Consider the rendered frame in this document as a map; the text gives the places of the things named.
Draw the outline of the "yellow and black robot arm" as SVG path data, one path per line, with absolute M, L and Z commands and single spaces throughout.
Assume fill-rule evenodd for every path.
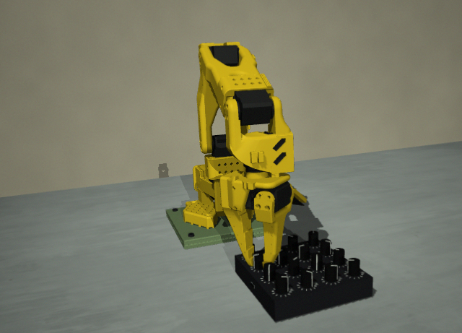
M 239 42 L 201 43 L 199 63 L 199 141 L 201 152 L 211 154 L 204 156 L 205 165 L 196 167 L 199 200 L 186 202 L 183 221 L 209 229 L 226 216 L 220 177 L 234 171 L 265 171 L 271 177 L 294 172 L 294 144 L 281 100 L 247 48 Z M 219 108 L 226 134 L 212 135 Z M 256 124 L 268 124 L 268 131 L 248 133 Z

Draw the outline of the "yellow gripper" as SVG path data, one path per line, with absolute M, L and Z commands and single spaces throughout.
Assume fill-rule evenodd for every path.
M 219 179 L 222 209 L 249 266 L 253 266 L 254 254 L 252 210 L 255 210 L 256 221 L 263 223 L 264 265 L 267 262 L 274 263 L 281 251 L 284 221 L 292 204 L 304 206 L 303 203 L 307 201 L 292 187 L 289 179 L 287 173 L 271 177 L 265 171 L 234 171 Z

